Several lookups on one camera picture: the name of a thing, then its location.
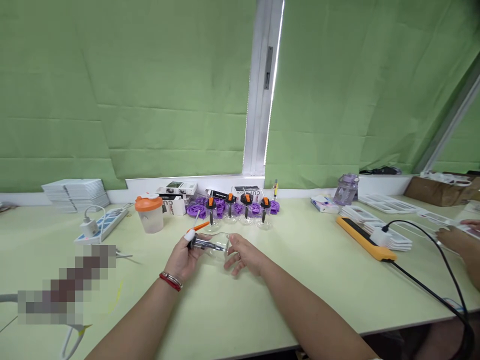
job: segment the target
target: orange lid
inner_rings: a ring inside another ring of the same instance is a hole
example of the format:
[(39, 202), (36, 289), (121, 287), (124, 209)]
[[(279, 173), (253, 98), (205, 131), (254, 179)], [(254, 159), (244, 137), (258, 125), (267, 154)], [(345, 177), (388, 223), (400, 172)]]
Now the orange lid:
[(164, 201), (158, 194), (149, 194), (146, 192), (142, 196), (137, 196), (135, 200), (135, 210), (138, 212), (147, 212), (158, 209), (164, 204)]

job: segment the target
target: green window blind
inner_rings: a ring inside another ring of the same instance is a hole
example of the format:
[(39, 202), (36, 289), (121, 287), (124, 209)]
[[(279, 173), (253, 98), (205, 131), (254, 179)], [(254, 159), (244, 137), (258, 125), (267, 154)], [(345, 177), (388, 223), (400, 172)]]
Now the green window blind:
[(86, 0), (73, 13), (117, 177), (242, 172), (254, 0)]
[(254, 0), (0, 2), (0, 192), (242, 171)]
[(0, 1), (0, 192), (117, 179), (70, 1)]
[(480, 96), (477, 95), (465, 117), (433, 166), (435, 171), (466, 173), (480, 169)]
[(412, 170), (480, 49), (472, 5), (285, 1), (265, 186), (333, 187), (346, 172)]

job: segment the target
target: hand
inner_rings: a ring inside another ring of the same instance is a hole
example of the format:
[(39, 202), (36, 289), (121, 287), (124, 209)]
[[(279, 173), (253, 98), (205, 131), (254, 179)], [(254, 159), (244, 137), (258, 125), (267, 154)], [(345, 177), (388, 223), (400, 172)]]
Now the hand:
[(480, 220), (463, 220), (460, 222), (460, 224), (468, 225), (472, 229), (480, 232)]
[[(198, 234), (198, 238), (202, 240), (210, 240), (210, 236)], [(204, 250), (199, 248), (189, 249), (189, 242), (184, 237), (173, 248), (170, 257), (165, 265), (165, 272), (177, 279), (182, 285), (186, 282), (195, 271), (199, 257)]]
[(260, 276), (263, 266), (270, 261), (270, 259), (239, 234), (230, 234), (228, 239), (231, 244), (228, 248), (228, 255), (234, 252), (237, 253), (225, 262), (223, 268), (228, 270), (236, 263), (235, 268), (231, 272), (233, 276), (237, 276), (239, 271), (244, 267), (248, 267), (253, 275)]
[(435, 233), (435, 235), (438, 241), (457, 253), (462, 250), (467, 250), (471, 248), (471, 246), (475, 246), (478, 242), (473, 236), (470, 236), (455, 226), (449, 226), (448, 230), (446, 228), (441, 228)]

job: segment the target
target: purple water bottle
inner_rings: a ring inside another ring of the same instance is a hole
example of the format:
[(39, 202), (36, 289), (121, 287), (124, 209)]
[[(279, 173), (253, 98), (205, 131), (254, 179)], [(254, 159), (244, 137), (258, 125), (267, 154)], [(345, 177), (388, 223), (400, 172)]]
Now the purple water bottle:
[(359, 181), (358, 175), (354, 173), (343, 174), (338, 179), (338, 188), (333, 197), (333, 202), (340, 206), (352, 205), (352, 200), (359, 188)]

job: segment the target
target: table surface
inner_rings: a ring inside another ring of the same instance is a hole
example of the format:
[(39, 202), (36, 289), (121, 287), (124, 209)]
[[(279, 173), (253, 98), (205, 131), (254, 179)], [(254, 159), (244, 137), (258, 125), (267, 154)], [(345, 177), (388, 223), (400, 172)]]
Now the table surface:
[[(436, 207), (400, 199), (451, 219), (478, 219), (463, 206)], [(358, 333), (369, 334), (451, 318), (430, 295), (386, 263), (374, 260), (336, 222), (318, 212), (307, 198), (280, 199), (273, 228), (222, 224), (237, 232), (322, 297)], [(381, 218), (414, 220), (438, 226), (415, 214), (389, 215), (356, 203)], [(138, 301), (163, 270), (174, 244), (192, 226), (188, 216), (166, 216), (165, 227), (145, 234), (133, 208), (104, 244), (116, 245), (131, 259), (118, 259), (108, 280), (98, 282), (85, 302), (85, 323), (93, 324), (73, 355), (83, 359)], [(58, 213), (53, 207), (19, 207), (0, 214), (0, 289), (2, 293), (41, 290), (43, 281), (58, 279), (59, 268), (73, 267), (82, 214)], [(397, 263), (443, 298), (460, 302), (435, 246), (426, 238), (395, 228), (413, 240)], [(462, 260), (446, 252), (469, 310), (480, 309), (480, 292), (469, 281)], [(16, 304), (1, 304), (0, 329), (17, 314)], [(56, 359), (65, 325), (20, 325), (0, 333), (0, 349), (9, 359)], [(203, 256), (197, 273), (180, 293), (158, 351), (158, 359), (224, 359), (293, 347), (297, 341), (277, 311), (267, 287), (248, 271), (233, 278), (220, 262)]]

